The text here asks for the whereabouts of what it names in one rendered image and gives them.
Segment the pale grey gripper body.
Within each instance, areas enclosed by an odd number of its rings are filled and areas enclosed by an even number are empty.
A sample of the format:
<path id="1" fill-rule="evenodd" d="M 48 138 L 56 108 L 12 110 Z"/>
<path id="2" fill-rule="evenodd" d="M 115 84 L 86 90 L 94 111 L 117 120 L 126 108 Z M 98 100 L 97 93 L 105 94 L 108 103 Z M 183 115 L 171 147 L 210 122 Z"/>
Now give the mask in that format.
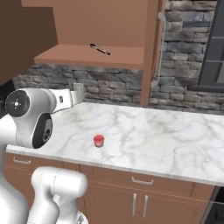
<path id="1" fill-rule="evenodd" d="M 84 94 L 81 91 L 72 91 L 71 97 L 72 97 L 73 105 L 82 103 L 84 100 Z"/>

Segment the narrow brown drawer front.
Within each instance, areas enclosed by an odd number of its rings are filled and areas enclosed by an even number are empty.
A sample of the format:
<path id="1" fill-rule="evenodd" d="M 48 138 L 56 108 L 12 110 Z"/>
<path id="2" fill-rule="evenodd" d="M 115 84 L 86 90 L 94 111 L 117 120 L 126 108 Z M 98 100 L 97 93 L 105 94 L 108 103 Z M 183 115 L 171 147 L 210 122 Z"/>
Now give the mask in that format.
<path id="1" fill-rule="evenodd" d="M 18 160 L 24 160 L 24 161 L 31 160 L 31 164 L 15 163 L 12 160 L 13 158 L 17 158 Z M 65 169 L 74 170 L 74 171 L 78 171 L 80 169 L 80 167 L 77 164 L 62 162 L 59 160 L 46 159 L 42 157 L 31 157 L 31 156 L 18 155 L 18 154 L 12 154 L 12 153 L 7 153 L 5 155 L 4 167 L 7 169 L 10 169 L 10 168 L 19 169 L 19 170 L 25 170 L 28 173 L 32 173 L 36 168 L 40 166 L 52 166 L 52 167 L 65 168 Z"/>

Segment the dark brown cabinet door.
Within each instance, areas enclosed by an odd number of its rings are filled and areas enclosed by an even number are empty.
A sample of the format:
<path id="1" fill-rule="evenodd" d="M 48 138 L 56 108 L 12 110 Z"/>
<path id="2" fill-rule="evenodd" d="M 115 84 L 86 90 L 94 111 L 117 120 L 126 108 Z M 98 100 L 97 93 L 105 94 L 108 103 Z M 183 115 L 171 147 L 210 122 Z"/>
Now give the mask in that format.
<path id="1" fill-rule="evenodd" d="M 57 44 L 52 7 L 26 7 L 23 0 L 0 0 L 0 86 Z"/>

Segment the wide brown drawer front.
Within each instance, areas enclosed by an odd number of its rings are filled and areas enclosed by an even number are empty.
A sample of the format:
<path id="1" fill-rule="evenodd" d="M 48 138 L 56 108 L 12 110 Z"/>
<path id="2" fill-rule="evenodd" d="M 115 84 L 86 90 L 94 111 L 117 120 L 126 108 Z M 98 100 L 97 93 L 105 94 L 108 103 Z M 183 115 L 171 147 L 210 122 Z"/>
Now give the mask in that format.
<path id="1" fill-rule="evenodd" d="M 136 184 L 132 182 L 132 176 L 135 179 L 144 181 L 152 181 L 154 179 L 154 183 L 152 185 Z M 93 180 L 102 183 L 110 183 L 120 186 L 125 185 L 153 192 L 194 198 L 196 200 L 210 200 L 214 191 L 214 187 L 212 185 L 177 180 L 173 178 L 161 178 L 128 171 L 116 171 L 107 168 L 94 168 Z"/>

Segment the brown base cabinet door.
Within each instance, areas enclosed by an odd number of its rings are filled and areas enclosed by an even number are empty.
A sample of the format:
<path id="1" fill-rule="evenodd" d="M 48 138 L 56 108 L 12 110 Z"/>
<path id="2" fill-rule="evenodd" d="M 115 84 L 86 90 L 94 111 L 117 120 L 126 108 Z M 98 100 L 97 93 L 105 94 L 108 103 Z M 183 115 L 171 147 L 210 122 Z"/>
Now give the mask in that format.
<path id="1" fill-rule="evenodd" d="M 149 197 L 145 218 L 144 195 Z M 207 208 L 206 201 L 149 191 L 142 191 L 141 202 L 140 224 L 200 224 Z"/>
<path id="2" fill-rule="evenodd" d="M 137 194 L 135 216 L 132 216 L 133 193 Z M 92 182 L 86 194 L 89 224 L 137 224 L 139 203 L 139 190 Z"/>

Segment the dark framed window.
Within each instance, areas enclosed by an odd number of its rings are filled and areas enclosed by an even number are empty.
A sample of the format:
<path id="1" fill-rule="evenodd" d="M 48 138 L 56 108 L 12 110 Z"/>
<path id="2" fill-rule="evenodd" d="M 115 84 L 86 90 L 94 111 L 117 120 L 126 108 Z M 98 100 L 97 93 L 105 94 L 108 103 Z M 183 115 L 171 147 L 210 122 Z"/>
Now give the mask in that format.
<path id="1" fill-rule="evenodd" d="M 224 0 L 217 0 L 198 83 L 187 89 L 224 93 Z"/>

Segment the black appliance front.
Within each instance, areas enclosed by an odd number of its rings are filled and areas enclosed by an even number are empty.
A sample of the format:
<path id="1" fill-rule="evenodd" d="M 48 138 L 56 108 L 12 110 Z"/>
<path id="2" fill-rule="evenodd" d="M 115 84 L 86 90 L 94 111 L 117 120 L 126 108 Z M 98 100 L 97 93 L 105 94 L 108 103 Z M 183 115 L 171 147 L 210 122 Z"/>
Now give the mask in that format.
<path id="1" fill-rule="evenodd" d="M 224 224 L 224 186 L 216 186 L 200 224 Z"/>

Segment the black handled tool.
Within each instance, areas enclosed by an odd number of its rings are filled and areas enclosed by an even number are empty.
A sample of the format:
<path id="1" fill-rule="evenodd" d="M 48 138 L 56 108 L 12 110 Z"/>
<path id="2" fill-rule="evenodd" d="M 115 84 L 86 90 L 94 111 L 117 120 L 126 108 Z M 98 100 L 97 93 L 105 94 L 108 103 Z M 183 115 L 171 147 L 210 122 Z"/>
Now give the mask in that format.
<path id="1" fill-rule="evenodd" d="M 111 53 L 100 48 L 98 45 L 95 45 L 95 44 L 90 44 L 90 47 L 94 48 L 95 50 L 101 52 L 101 53 L 104 53 L 104 54 L 107 54 L 107 55 L 110 55 Z"/>

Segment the open brown wall cabinet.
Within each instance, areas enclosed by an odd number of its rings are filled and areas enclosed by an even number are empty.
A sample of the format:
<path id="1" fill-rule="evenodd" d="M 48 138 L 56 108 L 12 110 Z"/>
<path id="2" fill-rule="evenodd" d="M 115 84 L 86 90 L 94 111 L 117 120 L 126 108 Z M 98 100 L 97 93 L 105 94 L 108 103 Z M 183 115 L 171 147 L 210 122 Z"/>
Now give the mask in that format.
<path id="1" fill-rule="evenodd" d="M 141 68 L 148 0 L 23 0 L 52 7 L 58 44 L 34 58 L 38 63 Z M 90 47 L 95 44 L 110 52 Z"/>

